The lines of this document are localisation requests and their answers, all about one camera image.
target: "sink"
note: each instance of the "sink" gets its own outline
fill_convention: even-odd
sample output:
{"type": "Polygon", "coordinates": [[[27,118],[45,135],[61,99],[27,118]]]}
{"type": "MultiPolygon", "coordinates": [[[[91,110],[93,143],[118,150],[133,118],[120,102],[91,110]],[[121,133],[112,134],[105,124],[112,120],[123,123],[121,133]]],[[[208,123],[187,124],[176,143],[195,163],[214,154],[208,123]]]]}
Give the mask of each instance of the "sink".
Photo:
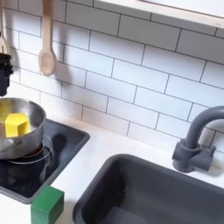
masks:
{"type": "Polygon", "coordinates": [[[131,155],[111,157],[73,210],[75,224],[223,224],[224,189],[131,155]]]}

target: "metal saucepan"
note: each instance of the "metal saucepan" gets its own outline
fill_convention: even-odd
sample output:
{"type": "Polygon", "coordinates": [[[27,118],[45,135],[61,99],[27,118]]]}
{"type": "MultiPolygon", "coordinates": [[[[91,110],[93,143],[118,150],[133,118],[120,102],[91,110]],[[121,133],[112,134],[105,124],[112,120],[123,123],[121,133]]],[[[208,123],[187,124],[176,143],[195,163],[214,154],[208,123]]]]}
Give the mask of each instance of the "metal saucepan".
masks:
{"type": "Polygon", "coordinates": [[[35,102],[17,98],[0,99],[0,159],[15,159],[35,151],[42,143],[46,112],[35,102]],[[24,113],[30,119],[30,132],[6,137],[4,121],[9,113],[24,113]]]}

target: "black stovetop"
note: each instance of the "black stovetop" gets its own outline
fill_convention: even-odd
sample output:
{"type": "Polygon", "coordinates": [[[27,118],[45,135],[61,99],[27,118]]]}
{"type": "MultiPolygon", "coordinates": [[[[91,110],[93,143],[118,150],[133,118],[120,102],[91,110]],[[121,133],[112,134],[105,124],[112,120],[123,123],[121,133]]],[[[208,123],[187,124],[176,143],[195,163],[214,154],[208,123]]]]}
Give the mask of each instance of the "black stovetop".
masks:
{"type": "Polygon", "coordinates": [[[0,160],[0,193],[25,204],[32,203],[89,139],[83,131],[50,120],[46,120],[44,132],[43,144],[33,154],[17,160],[0,160]]]}

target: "faucet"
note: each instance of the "faucet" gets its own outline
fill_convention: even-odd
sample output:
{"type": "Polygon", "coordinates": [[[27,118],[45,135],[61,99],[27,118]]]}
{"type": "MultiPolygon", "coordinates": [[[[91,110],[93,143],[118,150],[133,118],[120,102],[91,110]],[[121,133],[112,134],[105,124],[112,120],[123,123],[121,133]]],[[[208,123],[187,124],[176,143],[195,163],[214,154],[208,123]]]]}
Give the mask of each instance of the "faucet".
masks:
{"type": "Polygon", "coordinates": [[[224,119],[224,106],[209,108],[192,121],[185,139],[177,143],[172,155],[173,167],[179,172],[193,172],[195,168],[209,171],[216,147],[200,148],[198,141],[202,130],[212,121],[224,119]]]}

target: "wooden spoon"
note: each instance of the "wooden spoon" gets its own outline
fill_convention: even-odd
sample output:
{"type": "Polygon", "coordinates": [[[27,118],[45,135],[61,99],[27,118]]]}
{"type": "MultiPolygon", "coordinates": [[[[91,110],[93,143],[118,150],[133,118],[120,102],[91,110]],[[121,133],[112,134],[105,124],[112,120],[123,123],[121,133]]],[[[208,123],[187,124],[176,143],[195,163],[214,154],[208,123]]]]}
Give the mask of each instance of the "wooden spoon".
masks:
{"type": "Polygon", "coordinates": [[[4,17],[3,17],[3,0],[0,0],[0,53],[9,53],[9,47],[4,37],[4,17]]]}
{"type": "Polygon", "coordinates": [[[43,1],[43,48],[38,63],[44,75],[50,76],[56,70],[56,56],[53,51],[53,0],[43,1]]]}

